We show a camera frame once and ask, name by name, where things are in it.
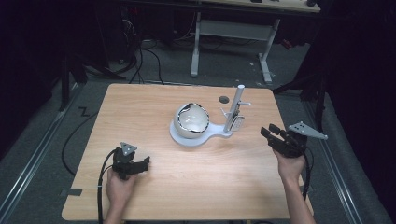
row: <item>white base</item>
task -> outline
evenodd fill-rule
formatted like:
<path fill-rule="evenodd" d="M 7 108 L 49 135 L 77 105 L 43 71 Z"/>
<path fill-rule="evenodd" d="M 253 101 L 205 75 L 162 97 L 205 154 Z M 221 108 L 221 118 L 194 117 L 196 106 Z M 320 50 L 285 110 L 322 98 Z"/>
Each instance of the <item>white base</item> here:
<path fill-rule="evenodd" d="M 206 131 L 199 136 L 198 138 L 185 138 L 180 136 L 178 134 L 174 122 L 172 120 L 171 125 L 169 127 L 169 132 L 172 136 L 172 138 L 179 143 L 180 145 L 184 147 L 198 147 L 205 143 L 209 138 L 211 137 L 224 137 L 224 138 L 229 138 L 231 135 L 233 135 L 233 132 L 227 132 L 225 133 L 224 131 L 224 125 L 218 125 L 214 124 L 212 122 L 209 122 L 209 126 L 207 126 Z"/>

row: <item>white bowl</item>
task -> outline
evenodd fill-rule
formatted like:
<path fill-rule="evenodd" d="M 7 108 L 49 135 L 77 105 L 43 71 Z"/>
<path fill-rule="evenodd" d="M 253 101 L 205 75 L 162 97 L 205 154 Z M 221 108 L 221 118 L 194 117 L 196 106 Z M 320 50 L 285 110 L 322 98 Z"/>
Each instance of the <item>white bowl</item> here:
<path fill-rule="evenodd" d="M 178 134 L 185 138 L 200 137 L 209 126 L 209 115 L 196 103 L 181 106 L 174 117 L 174 126 Z"/>

